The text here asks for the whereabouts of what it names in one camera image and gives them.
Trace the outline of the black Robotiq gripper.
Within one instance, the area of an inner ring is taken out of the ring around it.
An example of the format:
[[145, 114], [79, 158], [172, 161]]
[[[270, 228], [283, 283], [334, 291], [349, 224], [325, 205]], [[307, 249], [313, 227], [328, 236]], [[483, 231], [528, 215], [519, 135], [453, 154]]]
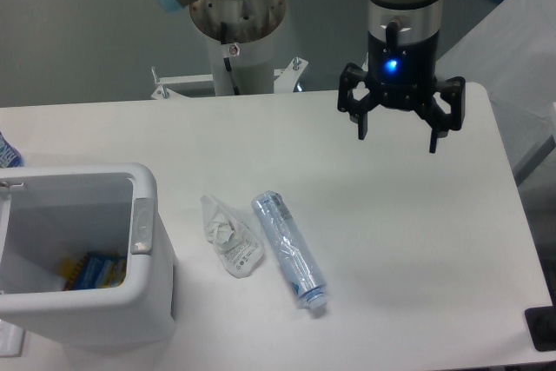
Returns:
[[[387, 43], [368, 36], [368, 72], [348, 63], [340, 75], [337, 109], [357, 124], [359, 140], [367, 135], [367, 114], [379, 104], [391, 109], [415, 110], [431, 128], [429, 152], [450, 130], [462, 128], [466, 111], [466, 79], [435, 79], [439, 35], [389, 49]], [[354, 90], [364, 83], [362, 99]]]

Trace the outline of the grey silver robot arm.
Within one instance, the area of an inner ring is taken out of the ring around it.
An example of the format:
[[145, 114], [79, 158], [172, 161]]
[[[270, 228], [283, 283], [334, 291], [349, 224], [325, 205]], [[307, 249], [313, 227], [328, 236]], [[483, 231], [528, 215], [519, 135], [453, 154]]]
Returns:
[[[157, 0], [168, 11], [188, 9], [208, 42], [215, 93], [245, 96], [275, 91], [271, 36], [285, 0]], [[464, 78], [440, 80], [435, 61], [442, 0], [368, 0], [367, 66], [341, 72], [337, 108], [367, 134], [378, 106], [413, 111], [431, 129], [431, 143], [462, 127]]]

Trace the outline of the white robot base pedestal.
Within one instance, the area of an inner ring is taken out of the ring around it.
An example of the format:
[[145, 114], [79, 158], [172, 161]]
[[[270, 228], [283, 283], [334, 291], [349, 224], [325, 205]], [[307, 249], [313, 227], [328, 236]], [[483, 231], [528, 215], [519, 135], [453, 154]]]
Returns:
[[198, 0], [191, 20], [204, 36], [214, 81], [223, 71], [237, 79], [238, 96], [272, 89], [274, 37], [286, 12], [285, 0]]

